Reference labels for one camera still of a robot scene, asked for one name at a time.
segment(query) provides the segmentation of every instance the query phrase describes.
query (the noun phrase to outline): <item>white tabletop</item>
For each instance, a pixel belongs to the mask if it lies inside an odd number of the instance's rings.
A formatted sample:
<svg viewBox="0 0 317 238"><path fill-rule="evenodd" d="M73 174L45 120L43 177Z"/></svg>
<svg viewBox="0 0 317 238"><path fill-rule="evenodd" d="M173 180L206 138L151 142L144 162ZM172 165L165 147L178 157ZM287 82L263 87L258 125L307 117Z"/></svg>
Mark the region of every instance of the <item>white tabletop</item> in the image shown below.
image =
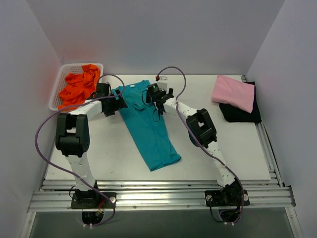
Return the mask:
<svg viewBox="0 0 317 238"><path fill-rule="evenodd" d="M119 75L126 85L148 79L154 75ZM174 95L183 87L181 75L166 75L168 86ZM229 123L218 104L211 102L216 75L187 75L187 87L179 100L190 107L209 111L217 129L219 147L228 166L241 180L270 180L264 153L254 123ZM230 76L239 80L240 76ZM112 88L120 85L116 78L105 77ZM164 114L169 139L182 159L174 165L151 172L141 157L120 115L105 117L100 114L89 121L90 148L88 159L95 179L110 180L215 180L210 159L195 147L180 118ZM61 152L53 149L51 161L70 170ZM74 179L72 175L52 166L48 167L46 179Z"/></svg>

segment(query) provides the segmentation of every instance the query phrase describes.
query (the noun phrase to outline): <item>pink cloth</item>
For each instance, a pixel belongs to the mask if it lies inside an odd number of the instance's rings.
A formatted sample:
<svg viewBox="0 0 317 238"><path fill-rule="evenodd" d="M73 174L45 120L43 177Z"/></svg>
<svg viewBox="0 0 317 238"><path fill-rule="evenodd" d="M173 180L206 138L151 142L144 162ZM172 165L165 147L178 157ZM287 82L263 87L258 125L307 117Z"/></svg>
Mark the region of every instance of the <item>pink cloth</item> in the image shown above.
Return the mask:
<svg viewBox="0 0 317 238"><path fill-rule="evenodd" d="M251 113L254 100L254 85L218 75L211 100L217 103L230 104Z"/></svg>

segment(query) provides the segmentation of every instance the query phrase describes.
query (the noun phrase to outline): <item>wire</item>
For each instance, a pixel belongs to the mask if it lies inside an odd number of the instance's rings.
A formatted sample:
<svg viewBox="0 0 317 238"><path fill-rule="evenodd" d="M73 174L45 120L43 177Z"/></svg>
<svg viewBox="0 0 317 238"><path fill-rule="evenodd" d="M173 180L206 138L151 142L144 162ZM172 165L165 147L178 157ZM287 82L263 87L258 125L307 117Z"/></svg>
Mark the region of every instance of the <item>wire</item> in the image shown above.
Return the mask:
<svg viewBox="0 0 317 238"><path fill-rule="evenodd" d="M69 190L69 196L70 196L70 192L73 190L73 188L74 188L75 186L72 186L71 188L70 188L70 190Z"/></svg>
<svg viewBox="0 0 317 238"><path fill-rule="evenodd" d="M209 199L209 211L210 211L210 214L211 214L212 218L213 218L216 222L222 223L223 221L218 221L218 220L213 216L213 214L212 214L212 210L211 210L211 199L212 199L212 198Z"/></svg>
<svg viewBox="0 0 317 238"><path fill-rule="evenodd" d="M240 220L239 214L240 212L237 209L225 209L219 212L219 216L223 219L224 222L232 222L231 218L235 218L235 222L237 223Z"/></svg>
<svg viewBox="0 0 317 238"><path fill-rule="evenodd" d="M48 116L46 119L44 119L44 121L40 124L39 128L37 129L36 133L35 133L35 138L34 138L34 144L35 144L35 148L36 148L36 151L38 152L38 154L41 156L41 158L47 162L48 164L50 164L51 166L59 169L59 170L62 170L64 172L67 172L73 176L75 176L76 178L78 178L79 180L81 180L81 182L86 185L88 188L92 189L93 191L95 191L96 193L98 193L99 195L101 195L104 199L106 199L110 204L112 204L113 206L113 213L110 217L108 217L107 219L105 219L104 221L101 221L100 223L98 224L94 224L93 226L99 226L99 225L102 225L106 222L108 222L109 220L111 220L114 215L115 215L115 206L114 204L111 202L111 200L106 196L104 195L102 192L100 192L98 189L94 188L93 186L91 186L90 184L88 184L83 178L81 178L78 174L74 173L73 171L70 171L70 170L67 170L61 166L58 166L56 164L54 164L53 162L51 162L48 158L45 157L45 155L40 151L40 148L39 148L39 143L38 143L38 137L39 137L39 133L42 129L42 127L44 126L45 123L48 122L48 120L50 120L52 117L54 117L56 114L60 113L61 111L65 111L66 109L69 109L69 108L73 108L73 107L81 107L81 106L85 106L85 105L88 105L94 101L97 101L97 100L100 100L100 99L107 99L107 98L115 98L115 97L118 97L120 95L122 95L122 93L124 92L124 89L125 89L125 85L122 81L121 78L119 78L117 75L114 75L114 74L103 74L100 78L99 78L99 81L101 78L105 77L105 76L113 76L117 79L120 80L120 82L122 83L122 91L117 94L117 95L112 95L112 96L105 96L105 97L100 97L100 98L96 98L96 99L92 99L91 101L89 102L86 102L84 104L78 104L78 105L71 105L71 106L67 106L65 108L62 108L56 112L54 112L52 115Z"/></svg>
<svg viewBox="0 0 317 238"><path fill-rule="evenodd" d="M155 113L156 111L158 112L158 120L154 120L154 113ZM160 113L159 113L159 110L157 110L156 108L154 109L154 111L153 111L153 113L152 113L152 119L153 119L154 122L159 122L159 120L160 120Z"/></svg>
<svg viewBox="0 0 317 238"><path fill-rule="evenodd" d="M207 155L210 156L211 158L214 158L215 160L217 160L217 161L218 161L219 163L221 163L226 169L228 169L229 172L231 172L233 176L235 176L235 178L237 179L237 181L238 181L238 183L239 183L239 185L240 185L240 187L241 187L241 190L242 190L242 196L241 196L241 197L244 198L243 186L242 186L242 183L241 183L241 181L239 180L238 176L237 176L222 160L220 160L218 157L216 157L216 156L210 154L210 153L206 150L206 148L197 140L197 138L195 137L195 135L193 134L193 132L192 132L192 131L190 130L190 128L188 127L188 125L187 125L185 119L183 118L183 116L181 115L181 113L180 113L180 111L179 111L179 109L178 109L179 104L178 104L178 101L177 101L177 100L178 100L179 96L185 91L186 84L187 84L186 76L185 76L184 72L183 72L180 68L178 68L178 67L168 66L168 67L165 67L164 69L162 69L162 70L157 74L156 78L158 78L159 75L160 75L163 71L165 71L166 69L168 69L168 68L174 68L174 69L178 70L178 71L183 75L183 77L184 77L184 87L183 87L183 89L180 91L180 93L176 96L176 112L177 112L179 118L182 120L184 126L186 127L186 129L188 130L188 132L189 132L189 134L192 136L192 138L194 139L195 143L205 152L205 154L207 154ZM244 205L244 199L241 199L240 212L239 212L239 215L238 215L237 219L235 219L235 220L233 221L233 223L237 223L237 222L240 220L240 217L241 217L241 214L242 214L242 211L243 211L243 205Z"/></svg>
<svg viewBox="0 0 317 238"><path fill-rule="evenodd" d="M104 206L105 202L106 202L106 201L103 200L103 201L99 204L99 209L98 209L98 210L99 210L100 213L102 213L101 208Z"/></svg>

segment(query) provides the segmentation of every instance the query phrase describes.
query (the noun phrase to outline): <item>teal cloth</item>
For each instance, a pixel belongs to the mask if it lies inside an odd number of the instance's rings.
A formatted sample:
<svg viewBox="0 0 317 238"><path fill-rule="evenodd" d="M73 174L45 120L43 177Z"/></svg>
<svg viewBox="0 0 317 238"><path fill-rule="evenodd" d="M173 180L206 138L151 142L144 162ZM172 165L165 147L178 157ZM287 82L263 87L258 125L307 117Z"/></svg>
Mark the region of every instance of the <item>teal cloth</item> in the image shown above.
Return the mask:
<svg viewBox="0 0 317 238"><path fill-rule="evenodd" d="M142 102L142 91L146 90L149 84L150 82L145 80L133 84L134 87L125 87L122 96L128 108L121 109L120 114L145 163L154 171L176 163L181 156L168 139L164 118L161 116L158 122L153 121L155 107L147 107ZM154 119L158 120L157 112L154 113Z"/></svg>

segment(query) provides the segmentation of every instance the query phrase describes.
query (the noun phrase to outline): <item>plastic laundry basket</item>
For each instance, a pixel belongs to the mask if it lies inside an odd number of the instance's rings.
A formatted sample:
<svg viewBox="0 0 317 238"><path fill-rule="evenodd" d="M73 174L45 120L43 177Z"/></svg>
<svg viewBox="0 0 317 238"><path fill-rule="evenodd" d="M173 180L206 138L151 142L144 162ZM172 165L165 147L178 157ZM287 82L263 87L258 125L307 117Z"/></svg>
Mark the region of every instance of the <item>plastic laundry basket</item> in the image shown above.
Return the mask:
<svg viewBox="0 0 317 238"><path fill-rule="evenodd" d="M55 80L55 84L50 97L49 109L51 109L52 111L57 111L58 106L63 104L62 100L59 98L59 93L67 86L67 83L65 81L66 76L69 73L83 73L83 69L81 66L86 64L94 64L95 66L97 66L100 69L100 74L102 74L104 71L104 66L101 63L70 63L63 65L60 68Z"/></svg>

